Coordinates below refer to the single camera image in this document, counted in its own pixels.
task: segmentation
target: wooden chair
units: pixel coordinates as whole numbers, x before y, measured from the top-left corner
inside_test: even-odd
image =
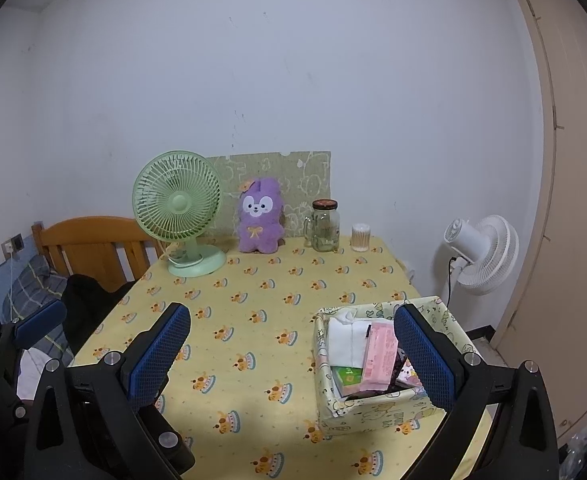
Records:
[[[115,244],[124,246],[136,280],[142,277],[149,265],[144,242],[153,243],[158,258],[164,252],[160,243],[147,235],[132,218],[86,216],[59,222],[48,229],[37,223],[32,231],[38,252],[46,257],[56,272],[63,276],[91,276],[109,292],[126,283]]]

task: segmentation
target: green fan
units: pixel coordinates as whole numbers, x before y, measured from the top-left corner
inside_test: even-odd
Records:
[[[219,248],[195,239],[213,221],[221,200],[218,174],[196,153],[163,153],[140,172],[133,186],[135,219],[154,238],[178,242],[168,255],[171,274],[195,278],[224,265]]]

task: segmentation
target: screw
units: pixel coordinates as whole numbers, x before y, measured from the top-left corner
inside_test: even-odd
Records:
[[[538,373],[538,370],[540,370],[538,368],[538,365],[533,361],[525,361],[525,368],[528,372],[531,372],[532,374],[536,374]]]
[[[175,447],[178,443],[178,437],[177,434],[173,433],[172,431],[165,431],[158,437],[158,442],[162,447]]]
[[[465,353],[464,360],[471,366],[478,366],[482,362],[482,358],[475,352]]]
[[[51,359],[51,361],[47,361],[47,363],[44,365],[48,372],[54,372],[58,369],[58,366],[60,366],[60,361],[57,359]]]
[[[118,364],[118,361],[120,361],[120,352],[109,352],[104,356],[104,362],[110,366]]]

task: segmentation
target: plastic bag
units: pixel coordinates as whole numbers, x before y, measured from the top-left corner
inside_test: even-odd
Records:
[[[587,455],[587,437],[574,435],[568,444],[569,453],[560,465],[560,480],[574,480],[585,465]]]

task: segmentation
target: table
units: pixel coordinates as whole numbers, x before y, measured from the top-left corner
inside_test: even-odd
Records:
[[[75,365],[124,351],[172,301],[189,307],[191,333],[156,406],[196,458],[185,479],[398,479],[442,415],[368,433],[326,438],[317,424],[313,316],[323,306],[375,303],[419,294],[386,245],[317,253],[286,238],[275,254],[227,253],[199,278],[176,278],[164,259],[113,309]],[[485,412],[454,478],[462,479],[491,425]]]

